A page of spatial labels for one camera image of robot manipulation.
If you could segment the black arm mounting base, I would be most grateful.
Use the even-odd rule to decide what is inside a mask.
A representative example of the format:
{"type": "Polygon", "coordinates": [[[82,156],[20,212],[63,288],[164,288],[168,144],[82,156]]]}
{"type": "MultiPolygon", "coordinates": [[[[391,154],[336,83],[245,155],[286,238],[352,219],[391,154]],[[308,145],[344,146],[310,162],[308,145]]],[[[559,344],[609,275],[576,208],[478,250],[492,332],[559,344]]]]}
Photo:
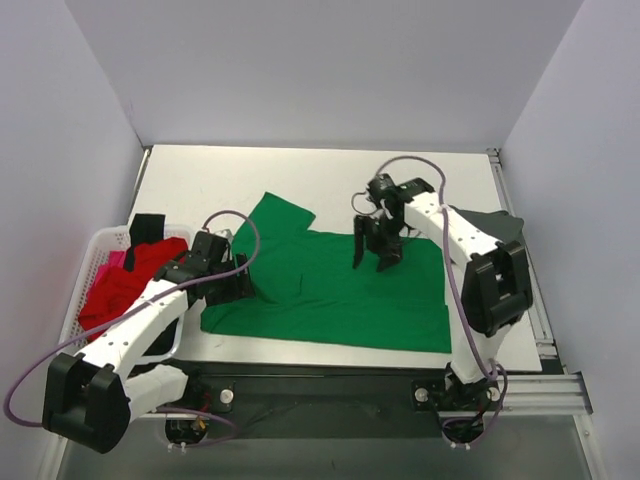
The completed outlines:
{"type": "Polygon", "coordinates": [[[161,415],[160,435],[181,447],[234,438],[442,438],[470,447],[505,396],[497,381],[463,385],[448,368],[171,364],[190,380],[161,415]]]}

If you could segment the green t shirt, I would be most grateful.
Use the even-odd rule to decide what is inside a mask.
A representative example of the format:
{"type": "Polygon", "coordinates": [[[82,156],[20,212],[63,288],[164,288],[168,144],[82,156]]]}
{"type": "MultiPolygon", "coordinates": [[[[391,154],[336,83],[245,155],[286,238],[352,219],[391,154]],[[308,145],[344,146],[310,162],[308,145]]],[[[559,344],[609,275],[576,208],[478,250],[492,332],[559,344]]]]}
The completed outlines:
{"type": "Polygon", "coordinates": [[[383,272],[374,254],[353,269],[353,236],[311,230],[312,212],[265,193],[249,217],[232,247],[258,254],[250,267],[255,297],[206,308],[202,331],[450,352],[444,266],[433,242],[410,241],[403,260],[383,272]]]}

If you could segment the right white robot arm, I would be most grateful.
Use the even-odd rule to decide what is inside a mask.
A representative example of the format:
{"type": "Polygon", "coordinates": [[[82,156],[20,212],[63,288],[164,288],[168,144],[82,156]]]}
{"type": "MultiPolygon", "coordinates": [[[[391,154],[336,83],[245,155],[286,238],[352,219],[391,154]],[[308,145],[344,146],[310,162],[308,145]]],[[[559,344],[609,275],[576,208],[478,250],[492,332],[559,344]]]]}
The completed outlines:
{"type": "Polygon", "coordinates": [[[442,190],[421,178],[395,184],[387,174],[369,181],[371,214],[353,221],[359,266],[364,253],[377,255],[382,272],[403,259],[402,230],[417,231],[443,255],[445,278],[464,334],[452,348],[453,377],[443,383],[448,404],[465,408],[479,395],[479,381],[497,375],[497,353],[512,326],[531,307],[532,287],[524,246],[486,233],[443,200],[442,190]]]}

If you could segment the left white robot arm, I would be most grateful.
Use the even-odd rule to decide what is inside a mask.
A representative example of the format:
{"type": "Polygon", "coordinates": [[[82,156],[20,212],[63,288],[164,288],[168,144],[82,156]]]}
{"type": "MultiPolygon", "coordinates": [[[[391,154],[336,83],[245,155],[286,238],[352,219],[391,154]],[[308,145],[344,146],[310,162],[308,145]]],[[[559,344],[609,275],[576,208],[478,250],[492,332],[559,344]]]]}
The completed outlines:
{"type": "Polygon", "coordinates": [[[171,324],[200,300],[228,302],[251,293],[255,255],[234,253],[226,236],[200,231],[189,250],[155,271],[133,305],[99,337],[47,369],[42,426],[98,453],[111,451],[129,425],[168,403],[195,409],[202,387],[178,367],[146,364],[145,354],[171,324]]]}

